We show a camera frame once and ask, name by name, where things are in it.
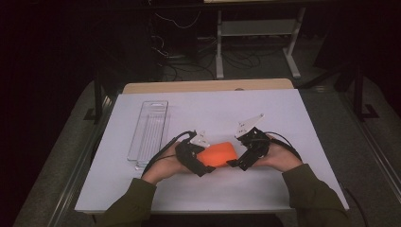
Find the floor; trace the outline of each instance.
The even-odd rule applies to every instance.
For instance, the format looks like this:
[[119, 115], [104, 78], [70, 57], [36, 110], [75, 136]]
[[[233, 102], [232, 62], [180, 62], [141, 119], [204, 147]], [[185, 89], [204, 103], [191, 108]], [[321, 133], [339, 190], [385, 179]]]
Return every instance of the floor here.
[[[298, 86], [325, 72], [313, 67], [323, 40], [301, 37], [293, 56], [302, 77], [293, 79], [281, 51], [286, 41], [282, 37], [227, 40], [223, 48], [224, 79], [287, 78]], [[215, 55], [208, 47], [214, 45], [214, 40], [207, 42], [200, 54], [203, 57], [196, 61], [171, 52], [170, 56], [177, 58], [168, 61], [163, 79], [213, 79]], [[391, 179], [386, 177], [389, 169], [383, 167], [386, 166], [383, 159], [377, 159], [377, 156], [387, 158], [384, 162], [388, 161], [395, 176], [401, 176], [399, 117], [386, 104], [379, 88], [365, 79], [364, 103], [372, 104], [379, 118], [359, 122], [352, 113], [352, 87], [346, 93], [336, 92], [333, 89], [336, 78], [300, 93], [330, 165], [343, 186], [353, 226], [401, 226], [401, 200], [394, 187], [396, 183], [390, 183]], [[15, 226], [93, 226], [99, 218], [74, 211], [89, 170], [92, 149], [113, 106], [106, 100], [104, 106], [110, 108], [104, 109], [105, 117], [97, 125], [93, 120], [84, 120], [87, 111], [94, 108], [93, 89], [90, 83], [82, 92]], [[278, 216], [286, 227], [297, 226], [294, 213]]]

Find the cord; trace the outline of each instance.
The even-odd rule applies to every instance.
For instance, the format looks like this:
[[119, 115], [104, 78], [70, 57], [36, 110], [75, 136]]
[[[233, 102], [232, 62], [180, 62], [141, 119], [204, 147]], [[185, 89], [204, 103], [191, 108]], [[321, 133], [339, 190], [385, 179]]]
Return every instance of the cord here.
[[151, 168], [151, 166], [153, 166], [154, 163], [156, 163], [156, 162], [159, 161], [160, 159], [163, 159], [163, 157], [159, 159], [160, 155], [162, 155], [162, 154], [163, 154], [166, 150], [168, 150], [175, 142], [177, 142], [177, 140], [178, 140], [180, 137], [182, 137], [182, 136], [185, 135], [185, 134], [191, 134], [191, 133], [194, 133], [194, 132], [192, 132], [192, 131], [185, 131], [185, 132], [183, 132], [183, 133], [177, 135], [176, 137], [174, 137], [172, 140], [170, 140], [170, 142], [168, 142], [161, 150], [159, 150], [159, 152], [157, 152], [157, 153], [150, 159], [149, 163], [147, 164], [147, 166], [146, 166], [145, 169], [144, 169], [144, 172], [142, 173], [142, 176], [144, 176], [144, 174], [145, 174], [146, 172], [148, 172], [148, 170]]
[[265, 131], [265, 134], [275, 134], [275, 135], [278, 135], [278, 136], [280, 136], [282, 139], [284, 139], [284, 140], [289, 144], [290, 147], [294, 148], [294, 147], [291, 145], [291, 143], [286, 139], [286, 137], [284, 137], [283, 135], [281, 135], [281, 134], [279, 134], [279, 133], [277, 133], [277, 132]]
[[173, 70], [174, 70], [174, 75], [171, 75], [171, 76], [173, 76], [174, 77], [174, 79], [172, 80], [172, 81], [175, 81], [176, 80], [176, 78], [180, 78], [181, 79], [181, 81], [183, 81], [183, 78], [182, 77], [180, 77], [180, 76], [178, 76], [178, 72], [177, 72], [177, 69], [176, 68], [174, 68], [173, 66], [171, 66], [171, 65], [166, 65], [167, 67], [170, 67], [170, 68], [172, 68]]
[[176, 27], [178, 27], [178, 28], [187, 29], [187, 28], [192, 27], [195, 23], [197, 23], [198, 19], [200, 18], [201, 12], [200, 12], [200, 11], [198, 12], [197, 17], [196, 17], [196, 18], [194, 19], [194, 21], [193, 21], [191, 24], [189, 24], [188, 26], [180, 26], [176, 21], [174, 21], [174, 20], [172, 20], [172, 19], [163, 17], [163, 16], [161, 16], [161, 15], [158, 14], [158, 13], [154, 13], [154, 14], [155, 14], [157, 17], [159, 17], [160, 19], [162, 19], [162, 20], [172, 22], [172, 23], [173, 23]]
[[357, 205], [357, 209], [359, 210], [360, 215], [362, 216], [363, 222], [365, 223], [365, 227], [369, 227], [368, 219], [366, 218], [366, 215], [365, 215], [365, 212], [362, 209], [362, 206], [357, 201], [357, 198], [354, 196], [354, 194], [351, 193], [351, 191], [347, 187], [344, 187], [342, 183], [340, 183], [340, 184], [342, 185], [342, 188], [351, 197], [351, 199], [354, 201], [354, 203]]
[[265, 57], [265, 56], [269, 56], [272, 54], [275, 54], [277, 52], [279, 52], [285, 45], [284, 44], [280, 44], [276, 49], [272, 50], [271, 52], [268, 53], [260, 53], [261, 49], [263, 49], [266, 46], [267, 42], [265, 42], [264, 44], [260, 44], [258, 46], [256, 46], [256, 48], [258, 50], [252, 51], [249, 54], [239, 54], [239, 53], [235, 53], [235, 51], [233, 51], [233, 44], [226, 44], [224, 45], [225, 47], [228, 48], [229, 53], [231, 53], [235, 58], [233, 59], [232, 57], [230, 57], [228, 54], [224, 53], [221, 54], [223, 59], [229, 63], [231, 66], [233, 66], [234, 68], [238, 68], [238, 69], [252, 69], [256, 66], [259, 66], [261, 64], [261, 60], [259, 57]]
[[[209, 53], [206, 53], [202, 58], [205, 58], [205, 57], [208, 56], [208, 55], [209, 55]], [[208, 72], [208, 74], [210, 74], [210, 76], [212, 77], [212, 79], [216, 79], [216, 77], [215, 77], [215, 75], [213, 74], [213, 72], [210, 71], [210, 70], [208, 69], [209, 66], [213, 63], [214, 60], [215, 60], [215, 58], [211, 58], [211, 60], [210, 60], [205, 66], [196, 64], [196, 63], [194, 63], [194, 62], [185, 62], [185, 63], [167, 62], [167, 63], [165, 64], [165, 66], [168, 66], [168, 67], [174, 69], [174, 70], [175, 70], [175, 73], [176, 73], [176, 77], [177, 77], [177, 70], [181, 70], [181, 71], [189, 72], [189, 73], [191, 73], [191, 72], [206, 71], [206, 72]], [[192, 69], [192, 70], [190, 70], [190, 69], [185, 69], [185, 68], [182, 68], [182, 67], [179, 67], [179, 66], [198, 67], [198, 69]]]
[[164, 81], [183, 81], [183, 78], [178, 75], [169, 75], [163, 74], [165, 80]]
[[176, 156], [175, 154], [167, 155], [167, 156], [165, 156], [165, 157], [156, 159], [156, 161], [154, 161], [154, 162], [156, 163], [156, 162], [159, 161], [159, 160], [162, 160], [162, 159], [165, 159], [165, 158], [171, 158], [171, 157], [175, 157], [175, 156]]

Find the person's left hand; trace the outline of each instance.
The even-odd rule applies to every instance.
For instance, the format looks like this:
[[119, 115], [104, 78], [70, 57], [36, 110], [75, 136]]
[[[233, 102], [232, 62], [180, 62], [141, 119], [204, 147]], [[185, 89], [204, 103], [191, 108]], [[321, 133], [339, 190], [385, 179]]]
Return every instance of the person's left hand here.
[[142, 176], [142, 180], [156, 185], [163, 179], [172, 177], [179, 172], [190, 172], [177, 160], [175, 148], [180, 142], [174, 143], [163, 153], [158, 161]]

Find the wearable hand device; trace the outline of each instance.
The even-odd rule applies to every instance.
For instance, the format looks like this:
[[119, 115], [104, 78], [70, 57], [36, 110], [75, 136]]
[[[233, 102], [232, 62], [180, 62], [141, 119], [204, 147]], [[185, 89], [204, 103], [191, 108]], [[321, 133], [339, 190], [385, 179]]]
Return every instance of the wearable hand device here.
[[260, 114], [246, 121], [239, 122], [235, 138], [247, 148], [247, 151], [245, 151], [245, 153], [239, 159], [227, 161], [228, 165], [231, 167], [239, 166], [242, 170], [246, 171], [258, 159], [263, 158], [268, 154], [270, 143], [275, 143], [285, 147], [301, 160], [300, 155], [291, 145], [283, 143], [277, 139], [270, 139], [265, 132], [262, 132], [255, 126], [264, 116], [264, 114]]
[[182, 142], [175, 148], [176, 157], [181, 164], [187, 167], [190, 171], [197, 174], [198, 176], [203, 176], [206, 173], [210, 173], [216, 168], [213, 166], [205, 166], [201, 161], [197, 159], [197, 154], [204, 151], [210, 145], [204, 138], [203, 133], [197, 134], [195, 131], [185, 131], [174, 137], [168, 144], [166, 144], [156, 155], [151, 158], [148, 165], [144, 169], [142, 176], [151, 168], [151, 166], [157, 162], [160, 156], [168, 150], [177, 140], [183, 135], [188, 134], [189, 137], [182, 140]]

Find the hand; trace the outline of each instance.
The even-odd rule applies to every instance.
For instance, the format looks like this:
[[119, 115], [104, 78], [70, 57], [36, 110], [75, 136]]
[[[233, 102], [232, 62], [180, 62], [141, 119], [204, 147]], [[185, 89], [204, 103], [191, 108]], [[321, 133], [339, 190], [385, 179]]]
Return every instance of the hand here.
[[280, 145], [270, 143], [268, 155], [256, 161], [253, 166], [270, 166], [281, 172], [286, 172], [302, 164], [303, 162], [289, 150]]
[[174, 143], [168, 150], [166, 150], [156, 161], [153, 166], [142, 176], [142, 180], [156, 185], [163, 179], [172, 177], [179, 172], [189, 172], [175, 156], [175, 148], [180, 142]]

